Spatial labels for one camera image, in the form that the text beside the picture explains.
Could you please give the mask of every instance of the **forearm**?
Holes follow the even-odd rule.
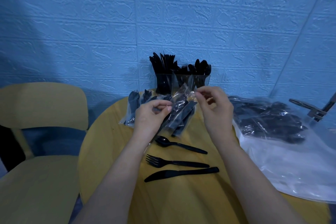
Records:
[[[127,223],[140,162],[148,144],[134,135],[124,147],[89,201],[78,214],[78,223]]]
[[[232,133],[215,136],[213,141],[249,223],[306,223],[242,150]]]

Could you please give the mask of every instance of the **yellow chair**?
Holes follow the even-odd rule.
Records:
[[[34,157],[23,128],[88,128],[84,92],[54,82],[0,89],[0,125],[11,128],[26,160],[0,179],[1,224],[67,224],[79,193],[77,156]]]

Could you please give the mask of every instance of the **person's left hand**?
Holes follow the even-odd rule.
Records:
[[[164,118],[170,113],[172,103],[167,100],[152,100],[140,105],[135,111],[133,137],[149,143],[161,126]]]

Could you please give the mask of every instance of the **chair backrest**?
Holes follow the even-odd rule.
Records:
[[[84,92],[56,82],[13,84],[0,89],[0,124],[8,128],[69,127],[86,130]]]

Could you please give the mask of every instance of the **knife handle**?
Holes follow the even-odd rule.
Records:
[[[218,167],[210,167],[210,168],[197,169],[197,170],[183,170],[183,171],[179,171],[178,175],[203,175],[203,174],[213,174],[213,173],[218,173],[218,172],[219,172]]]
[[[191,161],[172,161],[171,164],[185,167],[201,167],[201,168],[210,167],[208,164],[191,162]]]
[[[199,148],[192,147],[192,146],[189,146],[189,145],[185,145],[185,144],[181,144],[181,143],[175,143],[175,142],[172,142],[172,144],[176,145],[176,146],[179,146],[179,147],[182,147],[184,149],[190,150],[190,151],[197,152],[197,153],[208,154],[207,151],[204,151],[204,150],[201,150]]]

